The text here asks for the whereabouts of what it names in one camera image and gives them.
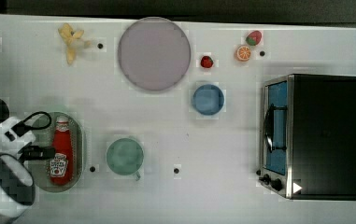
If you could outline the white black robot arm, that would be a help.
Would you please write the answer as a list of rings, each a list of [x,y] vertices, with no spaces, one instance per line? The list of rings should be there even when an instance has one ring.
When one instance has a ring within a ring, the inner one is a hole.
[[[0,224],[11,224],[35,202],[35,181],[24,163],[55,156],[53,147],[35,140],[33,128],[15,117],[0,123]]]

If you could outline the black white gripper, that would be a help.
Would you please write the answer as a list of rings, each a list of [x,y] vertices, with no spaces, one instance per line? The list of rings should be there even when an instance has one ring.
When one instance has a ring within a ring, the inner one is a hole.
[[[23,161],[42,161],[55,157],[54,147],[30,146],[35,140],[33,132],[16,117],[10,117],[0,123],[0,153],[15,157],[21,154]]]

